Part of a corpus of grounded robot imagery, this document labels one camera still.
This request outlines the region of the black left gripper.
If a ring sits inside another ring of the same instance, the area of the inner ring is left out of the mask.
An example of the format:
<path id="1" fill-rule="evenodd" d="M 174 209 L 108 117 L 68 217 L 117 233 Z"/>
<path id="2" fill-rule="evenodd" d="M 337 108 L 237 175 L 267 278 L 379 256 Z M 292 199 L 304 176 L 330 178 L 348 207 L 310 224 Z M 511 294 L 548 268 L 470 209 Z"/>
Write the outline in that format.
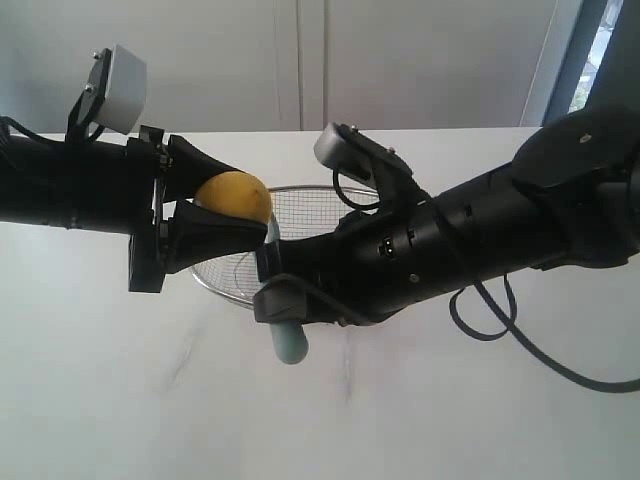
<path id="1" fill-rule="evenodd" d="M 128 290 L 135 293 L 159 293 L 165 273 L 254 251 L 266 237 L 266 225 L 261 222 L 214 213 L 185 200 L 193 198 L 210 178 L 237 168 L 207 155 L 182 136 L 171 135 L 166 148 L 163 137 L 162 129 L 143 125 L 126 146 L 140 175 L 133 187 L 128 243 Z M 167 202 L 178 200 L 167 227 L 165 192 Z"/>

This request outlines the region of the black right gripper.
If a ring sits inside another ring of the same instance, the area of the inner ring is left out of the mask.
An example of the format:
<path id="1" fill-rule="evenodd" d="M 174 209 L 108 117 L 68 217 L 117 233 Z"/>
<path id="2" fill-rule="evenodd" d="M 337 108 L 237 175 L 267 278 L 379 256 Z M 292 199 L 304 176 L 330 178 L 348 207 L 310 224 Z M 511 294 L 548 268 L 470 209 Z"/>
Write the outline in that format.
<path id="1" fill-rule="evenodd" d="M 424 206 L 400 216 L 352 209 L 334 232 L 266 243 L 256 264 L 264 283 L 253 313 L 264 324 L 370 326 L 450 290 L 450 255 Z M 312 284 L 331 282 L 332 291 Z"/>

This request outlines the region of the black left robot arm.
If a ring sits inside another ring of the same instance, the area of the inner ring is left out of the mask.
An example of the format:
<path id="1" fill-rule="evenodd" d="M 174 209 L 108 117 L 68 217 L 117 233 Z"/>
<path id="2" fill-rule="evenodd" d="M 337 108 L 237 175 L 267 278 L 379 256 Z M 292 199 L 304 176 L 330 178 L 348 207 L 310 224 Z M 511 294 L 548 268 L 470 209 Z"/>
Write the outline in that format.
<path id="1" fill-rule="evenodd" d="M 158 293 L 168 274 L 263 243 L 265 225 L 191 201 L 231 169 L 155 127 L 118 145 L 55 141 L 1 119 L 2 221 L 128 236 L 131 292 Z"/>

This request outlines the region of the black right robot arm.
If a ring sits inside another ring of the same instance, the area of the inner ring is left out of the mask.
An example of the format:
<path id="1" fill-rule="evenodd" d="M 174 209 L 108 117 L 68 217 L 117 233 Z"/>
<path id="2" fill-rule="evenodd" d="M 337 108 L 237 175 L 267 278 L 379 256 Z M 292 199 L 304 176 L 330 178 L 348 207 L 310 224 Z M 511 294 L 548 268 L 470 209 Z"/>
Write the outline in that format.
<path id="1" fill-rule="evenodd" d="M 389 147 L 331 123 L 314 153 L 373 188 L 329 233 L 256 253 L 260 323 L 367 326 L 526 268 L 626 264 L 639 250 L 639 114 L 588 106 L 533 134 L 513 159 L 430 195 Z"/>

